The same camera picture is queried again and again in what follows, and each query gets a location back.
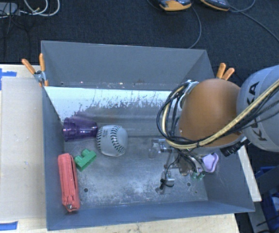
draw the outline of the purple object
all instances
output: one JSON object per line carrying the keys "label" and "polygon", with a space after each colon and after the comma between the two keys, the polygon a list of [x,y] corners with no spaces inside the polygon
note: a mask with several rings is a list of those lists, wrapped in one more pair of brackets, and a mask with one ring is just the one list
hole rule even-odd
{"label": "purple object", "polygon": [[217,162],[219,160],[219,156],[216,153],[209,154],[209,155],[204,156],[202,158],[202,160],[203,160],[204,165],[206,167],[206,171],[209,172],[209,173],[212,173],[212,172],[215,171]]}
{"label": "purple object", "polygon": [[98,128],[94,121],[84,117],[66,117],[63,125],[63,136],[65,141],[96,137]]}

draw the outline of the gray metal tray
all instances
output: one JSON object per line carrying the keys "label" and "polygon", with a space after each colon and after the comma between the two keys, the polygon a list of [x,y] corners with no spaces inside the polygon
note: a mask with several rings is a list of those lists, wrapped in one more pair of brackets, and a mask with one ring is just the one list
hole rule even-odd
{"label": "gray metal tray", "polygon": [[[153,158],[149,155],[151,140],[162,138],[156,128],[157,111],[164,94],[181,82],[213,77],[205,50],[51,41],[43,41],[41,49],[50,82],[42,91],[48,230],[254,211],[239,157],[224,157],[218,149],[214,174],[198,181],[171,169],[175,185],[167,187],[164,194],[156,191],[168,158],[163,152]],[[107,92],[90,100],[88,96],[76,97],[75,89],[83,90],[79,94],[95,89]],[[130,106],[109,106],[114,99],[109,90],[122,94],[140,91],[141,95],[131,97]],[[159,100],[144,98],[145,92],[159,94]],[[103,99],[107,103],[100,106],[96,101]],[[126,153],[105,156],[93,138],[65,142],[62,122],[72,115],[89,117],[99,127],[124,127],[129,134]],[[57,156],[64,152],[76,156],[85,148],[97,157],[78,171],[81,208],[69,214],[61,203]]]}

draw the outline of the orange handle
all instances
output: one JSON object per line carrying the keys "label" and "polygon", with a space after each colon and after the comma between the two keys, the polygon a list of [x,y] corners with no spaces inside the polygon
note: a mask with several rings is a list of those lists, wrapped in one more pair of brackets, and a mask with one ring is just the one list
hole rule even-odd
{"label": "orange handle", "polygon": [[220,63],[216,78],[221,79],[225,70],[226,70],[226,64],[225,63]]}
{"label": "orange handle", "polygon": [[226,71],[226,73],[222,76],[222,79],[223,80],[228,80],[229,79],[229,77],[231,77],[231,75],[234,73],[234,68],[229,68],[227,71]]}
{"label": "orange handle", "polygon": [[46,70],[46,66],[44,64],[44,59],[43,59],[43,54],[39,54],[39,63],[40,63],[40,68],[41,71],[44,72]]}
{"label": "orange handle", "polygon": [[28,62],[28,60],[26,59],[22,59],[22,64],[29,70],[29,72],[34,75],[36,73],[36,71],[34,70],[34,68],[32,67],[32,65]]}

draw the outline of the bin floor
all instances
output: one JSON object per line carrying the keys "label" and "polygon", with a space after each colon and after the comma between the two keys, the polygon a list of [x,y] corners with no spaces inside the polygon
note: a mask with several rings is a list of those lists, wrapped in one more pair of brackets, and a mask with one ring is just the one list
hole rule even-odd
{"label": "bin floor", "polygon": [[129,137],[128,149],[119,157],[99,152],[94,138],[66,142],[65,151],[74,157],[83,149],[97,155],[86,169],[77,172],[82,208],[207,200],[204,181],[182,176],[177,168],[169,169],[171,178],[175,179],[174,186],[166,187],[163,194],[156,191],[169,153],[159,152],[153,159],[149,158],[151,140]]}

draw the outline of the yellow cable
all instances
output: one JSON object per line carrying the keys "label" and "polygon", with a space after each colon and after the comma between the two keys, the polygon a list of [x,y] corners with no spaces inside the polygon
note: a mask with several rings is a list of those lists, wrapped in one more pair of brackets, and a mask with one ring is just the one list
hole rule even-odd
{"label": "yellow cable", "polygon": [[[177,149],[193,149],[196,148],[198,146],[204,146],[207,145],[209,143],[211,143],[212,141],[216,140],[218,137],[220,137],[221,135],[223,135],[224,133],[226,133],[227,131],[229,131],[235,124],[237,124],[239,121],[241,121],[252,109],[254,109],[261,101],[264,100],[265,97],[267,97],[274,89],[276,89],[279,86],[279,79],[277,81],[275,81],[270,87],[268,87],[262,94],[260,94],[248,107],[246,107],[245,110],[243,110],[233,121],[231,121],[228,125],[226,125],[224,128],[222,128],[220,131],[218,131],[217,133],[213,134],[212,136],[210,136],[209,138],[200,141],[198,143],[193,143],[193,144],[189,144],[189,145],[181,145],[181,144],[177,144],[174,143],[168,139],[166,139],[167,143],[169,145],[171,145],[174,148]],[[173,96],[179,92],[182,89],[182,87],[180,87],[179,89],[176,90],[176,92],[173,94]],[[162,117],[162,131],[166,134],[166,117],[164,115],[166,115],[167,111],[169,109],[169,104],[165,107],[165,110],[163,112],[163,117]]]}

